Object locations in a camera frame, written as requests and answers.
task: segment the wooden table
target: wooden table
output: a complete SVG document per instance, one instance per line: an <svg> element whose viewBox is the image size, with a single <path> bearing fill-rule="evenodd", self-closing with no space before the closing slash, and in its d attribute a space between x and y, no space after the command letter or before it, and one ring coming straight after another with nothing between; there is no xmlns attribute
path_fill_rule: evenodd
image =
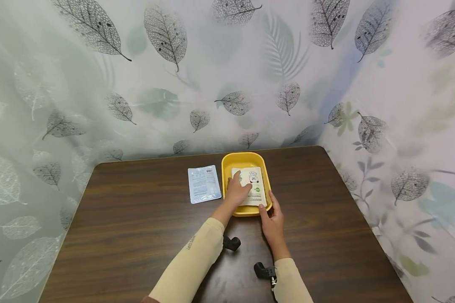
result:
<svg viewBox="0 0 455 303"><path fill-rule="evenodd" d="M285 237L315 303L411 302L364 217L318 146L257 151L285 214ZM138 303L220 201L190 204L187 169L225 154L103 163L88 187L40 302ZM194 302L275 302L256 262L272 265L260 218L232 218Z"/></svg>

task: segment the white packet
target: white packet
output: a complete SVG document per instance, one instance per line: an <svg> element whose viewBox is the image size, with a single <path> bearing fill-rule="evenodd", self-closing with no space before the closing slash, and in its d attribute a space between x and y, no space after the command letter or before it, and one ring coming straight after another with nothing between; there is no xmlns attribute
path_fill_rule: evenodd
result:
<svg viewBox="0 0 455 303"><path fill-rule="evenodd" d="M244 199L243 205L258 206L263 204L266 207L265 186L263 185L263 177L260 167L247 168L232 168L231 175L241 171L239 178L242 186L251 183L253 187L249 191L248 197Z"/></svg>
<svg viewBox="0 0 455 303"><path fill-rule="evenodd" d="M221 198L216 166L189 168L190 203L196 204Z"/></svg>

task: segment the plastic tray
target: plastic tray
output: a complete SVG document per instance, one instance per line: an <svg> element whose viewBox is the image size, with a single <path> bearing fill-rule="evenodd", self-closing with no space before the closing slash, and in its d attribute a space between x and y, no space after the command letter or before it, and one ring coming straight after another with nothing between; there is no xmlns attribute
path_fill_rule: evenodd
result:
<svg viewBox="0 0 455 303"><path fill-rule="evenodd" d="M270 179L268 179L268 172L266 171L265 160L263 157L257 153L252 152L243 152L243 153L231 153L224 156L221 162L222 167L222 197L225 198L227 187L228 187L228 178L231 176L231 169L236 168L246 168L246 167L256 167L261 168L261 174L263 178L263 186L265 187L265 196L266 196L266 210L269 210L272 207L270 196L268 191L271 189ZM235 217L252 217L259 216L260 211L257 206L244 205L236 209L233 216Z"/></svg>

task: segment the leaf pattern wallpaper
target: leaf pattern wallpaper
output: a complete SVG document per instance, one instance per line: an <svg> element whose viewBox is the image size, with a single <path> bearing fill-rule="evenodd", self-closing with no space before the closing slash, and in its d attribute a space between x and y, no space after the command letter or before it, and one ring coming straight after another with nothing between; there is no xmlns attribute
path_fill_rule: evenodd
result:
<svg viewBox="0 0 455 303"><path fill-rule="evenodd" d="M0 302L37 302L97 164L312 144L455 303L455 0L0 1Z"/></svg>

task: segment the forearm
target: forearm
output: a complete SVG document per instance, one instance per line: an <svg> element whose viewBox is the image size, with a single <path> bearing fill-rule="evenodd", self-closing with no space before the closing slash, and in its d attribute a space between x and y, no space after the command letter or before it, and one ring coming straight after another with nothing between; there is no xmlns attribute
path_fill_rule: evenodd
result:
<svg viewBox="0 0 455 303"><path fill-rule="evenodd" d="M224 229L219 220L209 218L170 262L148 296L160 303L192 302L222 251Z"/></svg>
<svg viewBox="0 0 455 303"><path fill-rule="evenodd" d="M227 227L231 216L238 206L230 200L224 200L221 205L212 213L211 218L218 220Z"/></svg>
<svg viewBox="0 0 455 303"><path fill-rule="evenodd" d="M292 258L275 260L275 272L277 282L273 293L278 303L313 303Z"/></svg>
<svg viewBox="0 0 455 303"><path fill-rule="evenodd" d="M285 240L280 240L278 243L270 245L270 247L273 254L273 262L292 257L291 253L289 253Z"/></svg>

